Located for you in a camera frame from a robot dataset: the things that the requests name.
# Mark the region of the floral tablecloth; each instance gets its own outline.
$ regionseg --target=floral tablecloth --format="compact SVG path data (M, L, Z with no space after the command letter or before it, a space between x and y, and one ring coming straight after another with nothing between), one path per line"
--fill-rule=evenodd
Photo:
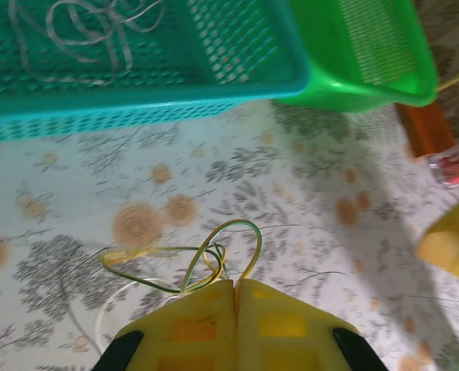
M213 119L1 143L0 370L89 369L123 325L173 300L139 284L113 295L128 281L97 255L159 237L198 246L236 218L263 232L253 278L354 324L389 369L451 369L459 280L414 251L458 200L410 155L392 107L345 115L261 101ZM237 279L254 237L241 226L220 237ZM124 269L179 284L191 258Z

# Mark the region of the yellow wire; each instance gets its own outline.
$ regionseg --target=yellow wire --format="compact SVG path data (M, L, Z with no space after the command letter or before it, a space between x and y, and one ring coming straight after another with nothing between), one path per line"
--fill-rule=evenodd
M255 252L248 266L243 271L240 277L240 279L245 279L248 277L253 267L255 266L259 258L259 255L260 255L260 251L262 249L262 234L260 233L259 228L254 223L250 222L249 220L240 220L240 219L230 220L229 222L226 222L218 226L217 228L214 229L214 231L211 232L211 234L206 238L206 240L204 240L204 242L198 249L196 247L159 247L159 248L137 250L137 251L134 251L133 253L130 253L129 250L121 250L121 251L114 251L114 252L103 254L99 257L99 260L104 265L104 267L113 274L131 279L133 281L140 282L142 284L149 285L153 288L157 288L159 290L163 290L166 292L187 294L187 293L199 290L200 288L204 288L205 286L208 286L214 283L215 281L221 278L223 271L226 271L226 265L225 265L226 248L217 243L212 243L212 242L217 237L217 235L221 233L224 229L228 228L229 226L236 225L236 224L243 224L243 225L251 227L257 236L257 245L256 245ZM215 247L216 249L215 253L212 250L209 250L211 247ZM124 263L125 261L135 259L137 257L156 254L156 253L165 253L165 252L174 253L170 255L173 257L173 256L177 256L178 255L177 253L179 251L184 251L184 250L196 250L196 253L195 253L195 256L192 258L192 261L190 262L189 268L187 269L185 273L185 276L182 281L182 285L179 288L179 290L175 290L173 288L166 288L159 284L155 284L153 282L143 280L141 278L132 276L130 274L125 274L123 272L117 271L114 268L112 268L113 265ZM216 267L213 265L213 263L209 261L209 258L207 257L207 253L213 255L213 257L215 257L215 259L217 260L218 264ZM188 282L190 281L190 277L192 276L192 273L195 270L195 266L199 262L200 257L202 257L202 259L205 261L207 267L212 271L212 273L208 277L202 279L201 281L191 284L189 286Z

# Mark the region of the plastic basket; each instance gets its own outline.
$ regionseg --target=plastic basket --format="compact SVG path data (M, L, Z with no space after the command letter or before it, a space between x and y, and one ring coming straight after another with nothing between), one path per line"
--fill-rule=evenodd
M308 81L298 28L281 0L164 0L156 5L165 12L152 31L122 27L133 59L128 73L111 72L105 45L72 48L100 61L83 63L29 25L27 15L44 28L55 2L18 3L25 9L22 15L19 8L18 21L30 70L22 63L22 36L10 22L9 1L0 0L0 141L214 116L248 100L295 95ZM88 2L104 6L104 0ZM74 8L84 27L97 29L94 14ZM55 30L77 39L67 12L67 5L56 7ZM159 12L153 8L136 22L152 25ZM123 67L120 40L115 29L110 42ZM108 84L94 83L112 74Z
M436 97L437 71L412 0L288 0L314 71L283 103L363 112Z

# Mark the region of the teal plastic basket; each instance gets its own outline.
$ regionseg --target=teal plastic basket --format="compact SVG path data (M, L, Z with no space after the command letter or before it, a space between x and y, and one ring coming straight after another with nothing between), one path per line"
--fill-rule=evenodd
M164 12L150 32L123 24L111 28L107 45L64 49L46 34L55 3L0 0L0 141L215 116L245 101L298 94L308 82L306 52L282 0L163 0L135 19L147 28ZM67 3L55 7L56 34L86 42L82 26L97 38L97 14ZM88 4L99 9L104 0ZM114 4L117 14L133 6Z

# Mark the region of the wooden block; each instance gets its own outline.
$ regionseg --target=wooden block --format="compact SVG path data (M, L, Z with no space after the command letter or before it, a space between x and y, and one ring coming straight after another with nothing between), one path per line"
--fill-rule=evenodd
M425 107L396 104L396 110L416 158L441 153L456 145L451 126L437 102Z

